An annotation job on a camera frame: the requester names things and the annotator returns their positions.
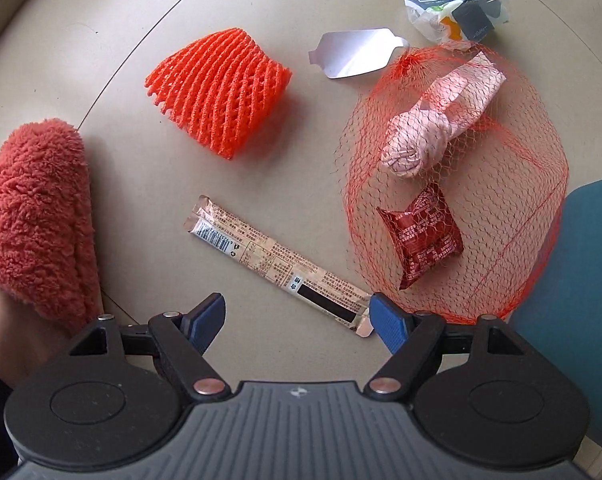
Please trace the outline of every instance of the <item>crumpled plastic bag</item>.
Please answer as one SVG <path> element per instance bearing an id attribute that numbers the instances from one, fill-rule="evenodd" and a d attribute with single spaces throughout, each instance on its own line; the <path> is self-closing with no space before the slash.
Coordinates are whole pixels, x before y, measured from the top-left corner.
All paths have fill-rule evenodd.
<path id="1" fill-rule="evenodd" d="M 448 142 L 479 120 L 505 79 L 482 52 L 435 79 L 409 111 L 390 119 L 381 163 L 407 178 L 430 170 Z"/>
<path id="2" fill-rule="evenodd" d="M 510 19 L 510 0 L 405 0 L 408 17 L 428 40 L 468 49 Z"/>

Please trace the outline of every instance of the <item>metal rivet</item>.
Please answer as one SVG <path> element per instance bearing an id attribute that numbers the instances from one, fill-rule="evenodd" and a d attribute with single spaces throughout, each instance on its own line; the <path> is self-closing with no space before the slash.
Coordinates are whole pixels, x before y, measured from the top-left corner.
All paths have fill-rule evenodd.
<path id="1" fill-rule="evenodd" d="M 370 381 L 370 388 L 377 394 L 393 394 L 401 389 L 401 383 L 392 377 L 377 377 Z"/>
<path id="2" fill-rule="evenodd" d="M 199 379 L 194 383 L 194 391 L 201 395 L 216 395 L 220 394 L 223 390 L 225 390 L 225 383 L 214 377 Z"/>

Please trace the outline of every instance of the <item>tile floor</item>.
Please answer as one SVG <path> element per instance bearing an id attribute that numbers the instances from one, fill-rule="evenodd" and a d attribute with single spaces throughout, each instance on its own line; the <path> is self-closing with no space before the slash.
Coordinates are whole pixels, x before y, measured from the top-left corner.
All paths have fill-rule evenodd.
<path id="1" fill-rule="evenodd" d="M 232 26 L 294 76 L 276 118 L 227 162 L 167 121 L 143 80 L 170 53 Z M 365 381 L 388 357 L 378 338 L 343 330 L 182 224 L 208 194 L 363 286 L 348 267 L 334 151 L 375 76 L 328 80 L 306 53 L 326 31 L 366 27 L 424 44 L 402 0 L 28 0 L 0 38 L 0 146 L 23 122 L 80 125 L 104 303 L 122 322 L 188 310 L 218 290 L 227 324 L 206 357 L 231 384 Z M 513 19 L 491 46 L 537 86 L 568 155 L 570 188 L 602 178 L 602 0 L 513 0 Z M 581 463 L 602 460 L 585 447 Z"/>

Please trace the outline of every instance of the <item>red wrapper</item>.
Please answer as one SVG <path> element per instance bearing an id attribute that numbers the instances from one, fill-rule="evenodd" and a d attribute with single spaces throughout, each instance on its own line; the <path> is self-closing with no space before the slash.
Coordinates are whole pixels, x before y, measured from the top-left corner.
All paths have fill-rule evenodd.
<path id="1" fill-rule="evenodd" d="M 401 258 L 399 290 L 408 288 L 443 258 L 463 252 L 461 231 L 438 184 L 428 184 L 405 211 L 376 210 Z"/>

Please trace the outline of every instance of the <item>pink rolled wrapper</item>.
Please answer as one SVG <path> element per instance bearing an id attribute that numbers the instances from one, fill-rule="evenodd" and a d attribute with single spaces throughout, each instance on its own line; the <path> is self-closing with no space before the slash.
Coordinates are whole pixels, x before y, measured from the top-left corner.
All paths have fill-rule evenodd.
<path id="1" fill-rule="evenodd" d="M 481 117 L 505 79 L 482 52 L 437 78 L 409 111 L 388 122 L 381 163 L 401 177 L 434 167 L 448 142 Z"/>

